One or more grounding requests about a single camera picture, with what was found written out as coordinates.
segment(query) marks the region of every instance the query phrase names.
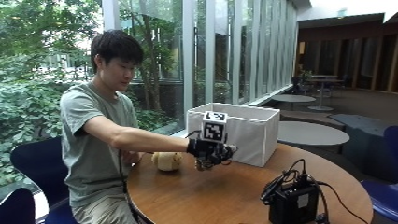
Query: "man's ear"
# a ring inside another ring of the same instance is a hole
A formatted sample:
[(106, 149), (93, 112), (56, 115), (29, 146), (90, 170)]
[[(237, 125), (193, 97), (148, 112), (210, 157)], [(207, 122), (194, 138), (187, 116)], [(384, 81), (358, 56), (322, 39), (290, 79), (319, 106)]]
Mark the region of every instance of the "man's ear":
[(104, 58), (100, 54), (97, 54), (94, 57), (94, 63), (97, 65), (97, 68), (101, 70), (104, 68)]

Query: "man's neck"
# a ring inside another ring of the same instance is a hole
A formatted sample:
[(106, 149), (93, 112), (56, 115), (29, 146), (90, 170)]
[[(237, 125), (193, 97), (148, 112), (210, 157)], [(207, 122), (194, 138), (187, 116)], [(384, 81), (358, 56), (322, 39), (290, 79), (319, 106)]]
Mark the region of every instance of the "man's neck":
[(101, 81), (101, 79), (97, 76), (94, 76), (92, 78), (90, 82), (104, 98), (112, 99), (112, 100), (117, 99), (116, 91), (110, 90), (105, 86), (104, 82)]

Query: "black glove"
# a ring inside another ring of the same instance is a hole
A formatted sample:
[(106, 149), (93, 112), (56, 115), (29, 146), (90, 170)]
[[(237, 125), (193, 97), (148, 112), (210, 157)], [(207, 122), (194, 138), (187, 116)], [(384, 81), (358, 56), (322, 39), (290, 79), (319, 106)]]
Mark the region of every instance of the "black glove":
[(218, 165), (222, 161), (231, 159), (235, 151), (234, 146), (199, 139), (189, 139), (186, 148), (186, 152), (193, 154), (198, 162), (205, 163), (206, 166)]

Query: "window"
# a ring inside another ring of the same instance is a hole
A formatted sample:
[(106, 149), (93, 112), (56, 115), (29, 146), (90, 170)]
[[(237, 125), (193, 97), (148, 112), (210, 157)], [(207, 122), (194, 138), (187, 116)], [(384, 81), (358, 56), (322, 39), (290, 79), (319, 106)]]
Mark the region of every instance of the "window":
[(94, 0), (9, 0), (0, 5), (0, 198), (30, 189), (9, 164), (18, 144), (61, 133), (58, 99), (90, 79), (88, 43), (102, 29)]
[(142, 43), (145, 61), (126, 95), (149, 131), (181, 131), (194, 106), (257, 105), (289, 88), (297, 26), (290, 1), (102, 3), (109, 5), (0, 5), (0, 188), (24, 182), (9, 164), (12, 148), (60, 134), (58, 99), (70, 85), (90, 80), (89, 43), (104, 28), (122, 29)]

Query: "man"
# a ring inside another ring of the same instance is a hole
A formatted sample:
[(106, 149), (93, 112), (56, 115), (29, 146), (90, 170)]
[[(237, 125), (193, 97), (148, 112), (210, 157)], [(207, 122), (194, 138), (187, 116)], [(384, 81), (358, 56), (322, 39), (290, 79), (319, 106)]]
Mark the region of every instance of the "man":
[(121, 94), (142, 62), (142, 48), (130, 35), (113, 30), (96, 36), (90, 61), (92, 81), (70, 87), (60, 101), (69, 203), (80, 223), (130, 224), (121, 173), (126, 176), (141, 153), (186, 151), (197, 157), (214, 150), (203, 141), (138, 129), (133, 104)]

